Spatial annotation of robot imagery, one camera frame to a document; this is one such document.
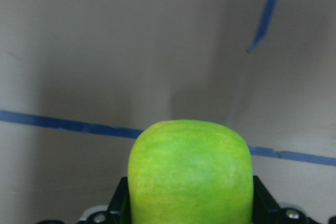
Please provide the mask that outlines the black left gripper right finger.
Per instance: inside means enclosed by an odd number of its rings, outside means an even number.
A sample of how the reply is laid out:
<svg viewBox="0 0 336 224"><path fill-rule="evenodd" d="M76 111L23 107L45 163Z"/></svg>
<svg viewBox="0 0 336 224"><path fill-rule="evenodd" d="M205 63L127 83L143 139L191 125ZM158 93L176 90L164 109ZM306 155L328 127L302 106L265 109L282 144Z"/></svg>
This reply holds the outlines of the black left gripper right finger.
<svg viewBox="0 0 336 224"><path fill-rule="evenodd" d="M253 176L254 202L253 202L253 223L275 224L278 223L280 206L259 179Z"/></svg>

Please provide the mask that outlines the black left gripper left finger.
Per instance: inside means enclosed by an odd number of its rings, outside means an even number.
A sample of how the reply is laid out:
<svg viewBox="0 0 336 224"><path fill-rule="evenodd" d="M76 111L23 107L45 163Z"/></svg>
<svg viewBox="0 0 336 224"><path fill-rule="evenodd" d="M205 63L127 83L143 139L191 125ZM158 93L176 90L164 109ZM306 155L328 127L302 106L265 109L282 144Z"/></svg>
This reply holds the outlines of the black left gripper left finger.
<svg viewBox="0 0 336 224"><path fill-rule="evenodd" d="M128 178L122 177L107 208L110 223L131 223Z"/></svg>

